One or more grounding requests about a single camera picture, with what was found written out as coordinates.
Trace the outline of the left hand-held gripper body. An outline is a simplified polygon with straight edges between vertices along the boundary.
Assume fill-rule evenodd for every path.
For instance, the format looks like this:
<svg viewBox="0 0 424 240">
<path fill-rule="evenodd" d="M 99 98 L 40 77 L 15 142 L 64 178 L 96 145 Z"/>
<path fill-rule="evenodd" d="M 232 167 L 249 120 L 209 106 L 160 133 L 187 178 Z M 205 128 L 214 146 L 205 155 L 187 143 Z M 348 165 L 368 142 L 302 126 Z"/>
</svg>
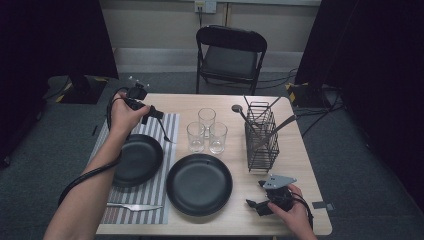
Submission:
<svg viewBox="0 0 424 240">
<path fill-rule="evenodd" d="M 135 85 L 127 89 L 125 103 L 132 110 L 139 110 L 145 106 L 143 100 L 147 96 L 147 91 L 143 84 L 139 81 L 135 82 Z"/>
</svg>

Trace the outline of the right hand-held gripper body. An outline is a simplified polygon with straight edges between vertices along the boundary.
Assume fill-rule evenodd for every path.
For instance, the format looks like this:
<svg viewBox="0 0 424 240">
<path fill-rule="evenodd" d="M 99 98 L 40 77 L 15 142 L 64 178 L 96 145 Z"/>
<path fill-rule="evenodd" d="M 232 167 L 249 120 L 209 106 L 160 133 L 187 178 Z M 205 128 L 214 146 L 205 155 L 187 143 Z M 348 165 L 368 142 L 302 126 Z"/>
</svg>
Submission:
<svg viewBox="0 0 424 240">
<path fill-rule="evenodd" d="M 289 211 L 293 207 L 293 196 L 288 188 L 288 185 L 297 181 L 296 178 L 286 177 L 271 174 L 266 183 L 262 187 L 266 191 L 267 201 L 260 202 L 262 205 L 262 215 L 265 216 L 272 214 L 268 207 L 268 203 L 272 202 L 284 211 Z"/>
</svg>

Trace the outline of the dark metal fork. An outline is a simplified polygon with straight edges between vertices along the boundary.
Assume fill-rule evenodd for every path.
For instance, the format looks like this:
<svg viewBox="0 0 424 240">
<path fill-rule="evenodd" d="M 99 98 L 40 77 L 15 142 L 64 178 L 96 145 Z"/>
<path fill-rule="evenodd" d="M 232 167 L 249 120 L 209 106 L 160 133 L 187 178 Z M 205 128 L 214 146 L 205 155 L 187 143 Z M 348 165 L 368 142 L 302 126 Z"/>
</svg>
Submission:
<svg viewBox="0 0 424 240">
<path fill-rule="evenodd" d="M 157 121 L 158 121 L 158 123 L 159 123 L 159 125 L 161 127 L 164 141 L 174 144 L 174 142 L 168 137 L 168 135 L 166 133 L 166 130 L 165 130 L 164 126 L 163 126 L 162 120 L 159 119 L 159 118 L 157 118 Z"/>
</svg>

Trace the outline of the black wire cutlery holder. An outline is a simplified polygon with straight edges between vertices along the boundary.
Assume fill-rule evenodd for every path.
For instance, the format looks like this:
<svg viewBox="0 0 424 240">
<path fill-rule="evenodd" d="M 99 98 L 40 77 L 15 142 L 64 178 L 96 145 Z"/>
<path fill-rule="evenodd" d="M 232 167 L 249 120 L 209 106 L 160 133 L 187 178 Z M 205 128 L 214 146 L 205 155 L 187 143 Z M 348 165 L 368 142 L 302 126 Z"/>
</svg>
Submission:
<svg viewBox="0 0 424 240">
<path fill-rule="evenodd" d="M 248 105 L 247 120 L 251 124 L 245 124 L 245 142 L 247 151 L 247 167 L 250 171 L 266 171 L 272 167 L 280 153 L 278 134 L 274 133 L 265 144 L 257 147 L 262 139 L 266 138 L 276 129 L 274 113 L 270 103 L 264 101 L 252 101 Z"/>
</svg>

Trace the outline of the black round plate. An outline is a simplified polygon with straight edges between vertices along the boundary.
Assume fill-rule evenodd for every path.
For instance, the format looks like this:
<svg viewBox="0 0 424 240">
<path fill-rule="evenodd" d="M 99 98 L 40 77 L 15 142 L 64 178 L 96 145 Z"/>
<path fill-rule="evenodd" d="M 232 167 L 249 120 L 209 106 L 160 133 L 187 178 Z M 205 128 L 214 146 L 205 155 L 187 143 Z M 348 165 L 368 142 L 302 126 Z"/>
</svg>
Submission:
<svg viewBox="0 0 424 240">
<path fill-rule="evenodd" d="M 195 217 L 209 216 L 222 209 L 233 189 L 230 170 L 218 158 L 191 154 L 178 160 L 166 179 L 171 204 Z"/>
<path fill-rule="evenodd" d="M 156 174 L 163 159 L 162 146 L 156 139 L 143 134 L 130 135 L 122 146 L 113 185 L 134 187 L 145 183 Z"/>
</svg>

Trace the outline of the clear drinking glass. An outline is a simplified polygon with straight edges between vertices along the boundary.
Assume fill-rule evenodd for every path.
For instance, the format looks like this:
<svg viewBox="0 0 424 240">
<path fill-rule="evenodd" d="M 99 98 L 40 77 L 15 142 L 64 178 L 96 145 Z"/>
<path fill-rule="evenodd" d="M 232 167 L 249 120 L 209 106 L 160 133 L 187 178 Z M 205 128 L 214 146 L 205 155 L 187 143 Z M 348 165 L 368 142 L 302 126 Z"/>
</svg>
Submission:
<svg viewBox="0 0 424 240">
<path fill-rule="evenodd" d="M 213 154 L 222 153 L 225 149 L 227 126 L 221 122 L 215 122 L 209 128 L 209 150 Z"/>
<path fill-rule="evenodd" d="M 215 122 L 216 112 L 212 108 L 202 108 L 198 112 L 199 122 L 205 127 L 205 137 L 209 137 L 210 127 Z"/>
<path fill-rule="evenodd" d="M 188 148 L 193 153 L 200 153 L 204 150 L 205 126 L 200 122 L 191 122 L 187 128 Z"/>
</svg>

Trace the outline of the person's left hand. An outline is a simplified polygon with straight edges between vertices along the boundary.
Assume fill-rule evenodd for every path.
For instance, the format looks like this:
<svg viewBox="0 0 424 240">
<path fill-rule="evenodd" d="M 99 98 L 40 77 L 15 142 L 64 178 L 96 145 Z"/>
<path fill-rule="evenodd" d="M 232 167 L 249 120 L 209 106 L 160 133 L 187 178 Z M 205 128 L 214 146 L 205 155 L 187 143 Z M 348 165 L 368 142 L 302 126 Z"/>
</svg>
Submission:
<svg viewBox="0 0 424 240">
<path fill-rule="evenodd" d="M 113 97 L 110 135 L 115 138 L 126 138 L 141 118 L 150 111 L 149 105 L 133 110 L 126 104 L 125 99 L 126 94 L 123 92 L 118 92 Z"/>
</svg>

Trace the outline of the person's right hand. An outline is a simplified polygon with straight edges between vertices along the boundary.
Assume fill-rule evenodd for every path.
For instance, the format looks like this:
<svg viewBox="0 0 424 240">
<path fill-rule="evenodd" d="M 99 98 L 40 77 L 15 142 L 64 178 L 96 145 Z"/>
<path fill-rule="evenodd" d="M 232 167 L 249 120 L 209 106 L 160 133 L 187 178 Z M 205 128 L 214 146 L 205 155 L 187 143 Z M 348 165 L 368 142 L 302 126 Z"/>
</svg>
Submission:
<svg viewBox="0 0 424 240">
<path fill-rule="evenodd" d="M 288 188 L 295 197 L 295 201 L 291 210 L 284 211 L 272 202 L 268 203 L 268 207 L 285 223 L 285 225 L 292 231 L 294 236 L 296 233 L 303 231 L 313 231 L 309 224 L 309 214 L 307 212 L 307 208 L 302 203 L 302 191 L 293 184 L 289 184 Z"/>
</svg>

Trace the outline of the grey tape strip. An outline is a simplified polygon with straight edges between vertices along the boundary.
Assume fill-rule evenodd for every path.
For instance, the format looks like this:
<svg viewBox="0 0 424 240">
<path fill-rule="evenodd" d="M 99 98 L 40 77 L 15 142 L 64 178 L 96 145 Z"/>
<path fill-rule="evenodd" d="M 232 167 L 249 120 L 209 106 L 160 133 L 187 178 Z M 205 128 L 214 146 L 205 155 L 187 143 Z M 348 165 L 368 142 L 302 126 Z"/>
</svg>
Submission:
<svg viewBox="0 0 424 240">
<path fill-rule="evenodd" d="M 325 201 L 312 202 L 314 209 L 326 209 L 327 211 L 333 211 L 335 209 L 332 203 L 326 203 Z"/>
</svg>

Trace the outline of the black stand base yellow tape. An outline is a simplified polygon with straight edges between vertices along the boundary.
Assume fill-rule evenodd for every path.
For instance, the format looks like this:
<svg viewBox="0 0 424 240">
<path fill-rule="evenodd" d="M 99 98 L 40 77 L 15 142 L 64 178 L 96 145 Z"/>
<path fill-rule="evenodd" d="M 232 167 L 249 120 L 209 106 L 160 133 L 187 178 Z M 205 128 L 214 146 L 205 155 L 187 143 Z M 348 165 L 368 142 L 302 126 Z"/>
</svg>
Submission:
<svg viewBox="0 0 424 240">
<path fill-rule="evenodd" d="M 308 83 L 286 84 L 288 98 L 293 106 L 300 108 L 329 108 L 330 103 L 322 88 L 314 88 Z"/>
<path fill-rule="evenodd" d="M 61 104 L 96 104 L 107 83 L 106 78 L 86 75 L 51 77 L 44 99 Z"/>
</svg>

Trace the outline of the grey metal utensil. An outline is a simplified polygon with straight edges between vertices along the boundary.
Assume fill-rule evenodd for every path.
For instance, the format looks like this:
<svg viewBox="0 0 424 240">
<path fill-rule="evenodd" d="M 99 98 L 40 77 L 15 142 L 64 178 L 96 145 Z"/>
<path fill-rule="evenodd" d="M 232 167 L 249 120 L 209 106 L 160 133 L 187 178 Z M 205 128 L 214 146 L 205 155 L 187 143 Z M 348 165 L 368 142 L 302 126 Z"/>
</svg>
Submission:
<svg viewBox="0 0 424 240">
<path fill-rule="evenodd" d="M 296 115 L 292 115 L 289 118 L 287 118 L 286 120 L 284 120 L 281 124 L 279 124 L 274 130 L 272 130 L 264 139 L 265 142 L 268 141 L 273 135 L 275 135 L 276 133 L 278 133 L 279 130 L 281 130 L 283 127 L 287 126 L 288 124 L 290 124 L 291 122 L 295 121 L 297 119 Z"/>
</svg>

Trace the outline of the striped woven placemat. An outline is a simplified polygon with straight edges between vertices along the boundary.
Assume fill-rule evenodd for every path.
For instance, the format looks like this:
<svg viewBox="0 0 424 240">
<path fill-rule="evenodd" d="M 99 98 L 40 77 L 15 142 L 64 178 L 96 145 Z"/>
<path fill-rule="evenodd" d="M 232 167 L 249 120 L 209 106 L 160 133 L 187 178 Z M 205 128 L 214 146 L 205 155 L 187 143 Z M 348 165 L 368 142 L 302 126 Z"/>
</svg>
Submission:
<svg viewBox="0 0 424 240">
<path fill-rule="evenodd" d="M 112 187 L 109 202 L 124 204 L 155 205 L 159 209 L 150 211 L 131 211 L 123 207 L 107 207 L 102 224 L 167 224 L 170 203 L 167 200 L 165 181 L 175 162 L 176 142 L 180 115 L 166 113 L 162 119 L 166 135 L 171 143 L 163 139 L 159 123 L 150 118 L 146 125 L 139 123 L 133 134 L 145 134 L 155 138 L 162 146 L 164 160 L 158 172 L 147 182 L 130 188 Z"/>
</svg>

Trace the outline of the dark metal spoon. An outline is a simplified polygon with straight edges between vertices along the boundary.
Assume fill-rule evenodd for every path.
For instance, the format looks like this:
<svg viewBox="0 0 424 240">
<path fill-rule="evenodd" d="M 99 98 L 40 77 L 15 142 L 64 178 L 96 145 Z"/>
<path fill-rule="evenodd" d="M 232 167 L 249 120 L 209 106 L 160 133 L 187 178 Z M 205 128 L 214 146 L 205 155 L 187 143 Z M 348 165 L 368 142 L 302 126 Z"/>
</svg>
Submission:
<svg viewBox="0 0 424 240">
<path fill-rule="evenodd" d="M 261 136 L 256 132 L 255 128 L 253 127 L 253 125 L 249 122 L 248 118 L 246 117 L 246 115 L 243 112 L 243 108 L 241 105 L 238 104 L 234 104 L 231 107 L 232 111 L 235 113 L 238 113 L 242 119 L 244 120 L 246 126 L 248 127 L 248 133 L 252 136 L 252 137 L 256 137 L 258 139 L 258 141 L 261 141 L 262 138 Z"/>
</svg>

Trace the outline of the black folding chair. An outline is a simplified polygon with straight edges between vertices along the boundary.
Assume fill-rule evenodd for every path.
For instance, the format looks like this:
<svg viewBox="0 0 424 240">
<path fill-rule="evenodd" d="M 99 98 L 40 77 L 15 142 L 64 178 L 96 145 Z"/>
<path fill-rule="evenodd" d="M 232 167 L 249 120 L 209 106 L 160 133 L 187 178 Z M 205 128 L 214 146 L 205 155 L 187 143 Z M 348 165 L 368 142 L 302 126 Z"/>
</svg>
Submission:
<svg viewBox="0 0 424 240">
<path fill-rule="evenodd" d="M 254 95 L 267 41 L 259 33 L 219 25 L 201 27 L 196 33 L 196 92 L 200 78 L 246 84 Z"/>
</svg>

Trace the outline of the black curtain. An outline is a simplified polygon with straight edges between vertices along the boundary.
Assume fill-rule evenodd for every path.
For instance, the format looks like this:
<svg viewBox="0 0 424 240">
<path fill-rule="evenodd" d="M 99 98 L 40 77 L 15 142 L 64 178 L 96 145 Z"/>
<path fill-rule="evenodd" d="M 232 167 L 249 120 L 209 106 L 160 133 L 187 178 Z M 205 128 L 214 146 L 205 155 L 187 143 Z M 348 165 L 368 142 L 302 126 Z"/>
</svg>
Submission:
<svg viewBox="0 0 424 240">
<path fill-rule="evenodd" d="M 321 0 L 295 81 L 340 88 L 424 212 L 424 0 Z"/>
<path fill-rule="evenodd" d="M 0 168 L 64 75 L 118 77 L 100 0 L 0 0 Z"/>
</svg>

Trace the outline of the white wall power outlet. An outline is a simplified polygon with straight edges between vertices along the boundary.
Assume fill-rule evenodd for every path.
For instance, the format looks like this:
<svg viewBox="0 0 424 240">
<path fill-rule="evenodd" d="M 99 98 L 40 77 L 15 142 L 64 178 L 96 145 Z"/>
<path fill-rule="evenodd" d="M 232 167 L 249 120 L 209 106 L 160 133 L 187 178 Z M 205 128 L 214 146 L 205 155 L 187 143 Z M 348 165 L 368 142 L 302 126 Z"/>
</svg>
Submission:
<svg viewBox="0 0 424 240">
<path fill-rule="evenodd" d="M 213 0 L 195 0 L 194 11 L 196 13 L 215 14 L 217 11 L 217 2 Z"/>
</svg>

